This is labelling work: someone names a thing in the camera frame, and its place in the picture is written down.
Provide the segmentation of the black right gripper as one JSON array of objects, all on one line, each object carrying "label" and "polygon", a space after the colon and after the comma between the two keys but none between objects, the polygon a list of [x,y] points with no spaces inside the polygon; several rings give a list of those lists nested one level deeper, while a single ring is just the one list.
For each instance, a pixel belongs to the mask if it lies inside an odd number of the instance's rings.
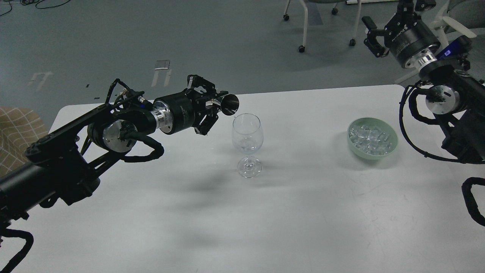
[{"label": "black right gripper", "polygon": [[[421,17],[414,12],[429,11],[436,6],[436,0],[399,0],[398,14],[394,14],[385,29],[378,29],[369,17],[362,17],[367,34],[364,45],[376,58],[386,57],[390,53],[400,66],[409,68],[411,57],[425,49],[435,53],[441,43]],[[377,40],[384,37],[384,45]]]}]

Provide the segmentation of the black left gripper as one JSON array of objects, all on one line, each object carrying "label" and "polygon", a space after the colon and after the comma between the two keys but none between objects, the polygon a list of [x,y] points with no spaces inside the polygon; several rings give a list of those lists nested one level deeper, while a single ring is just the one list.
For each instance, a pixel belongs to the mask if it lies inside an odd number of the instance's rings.
[{"label": "black left gripper", "polygon": [[193,127],[199,135],[207,135],[218,121],[220,106],[206,106],[210,100],[229,95],[228,91],[218,91],[215,84],[199,75],[187,76],[187,89],[172,95],[157,98],[153,102],[153,113],[158,128],[168,134],[174,134]]}]

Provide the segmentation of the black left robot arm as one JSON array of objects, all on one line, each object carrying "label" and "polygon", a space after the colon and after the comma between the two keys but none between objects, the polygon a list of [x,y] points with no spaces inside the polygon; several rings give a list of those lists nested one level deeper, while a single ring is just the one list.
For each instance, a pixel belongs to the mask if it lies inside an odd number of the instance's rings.
[{"label": "black left robot arm", "polygon": [[27,231],[10,229],[12,221],[28,219],[39,205],[57,200],[68,206],[92,196],[100,175],[118,161],[149,162],[164,154],[151,138],[157,130],[172,135],[194,128],[207,135],[221,112],[234,115],[239,99],[199,75],[187,77],[187,88],[153,102],[120,79],[110,85],[104,104],[45,135],[24,152],[27,162],[1,178],[1,237],[18,237],[24,246],[2,273],[10,273],[26,257],[34,242]]}]

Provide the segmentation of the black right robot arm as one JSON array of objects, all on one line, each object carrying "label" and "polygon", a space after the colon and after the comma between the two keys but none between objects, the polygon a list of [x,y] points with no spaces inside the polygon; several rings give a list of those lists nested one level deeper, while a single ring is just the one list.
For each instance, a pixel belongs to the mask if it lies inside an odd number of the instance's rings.
[{"label": "black right robot arm", "polygon": [[[468,72],[466,53],[473,33],[440,50],[440,41],[422,22],[421,12],[435,7],[434,0],[400,0],[390,21],[379,29],[362,17],[366,47],[375,57],[391,53],[404,69],[416,69],[419,81],[405,88],[399,103],[399,126],[406,142],[426,158],[463,164],[484,164],[484,85]],[[444,133],[442,149],[453,158],[439,157],[414,145],[405,129],[404,107],[411,116]]]}]

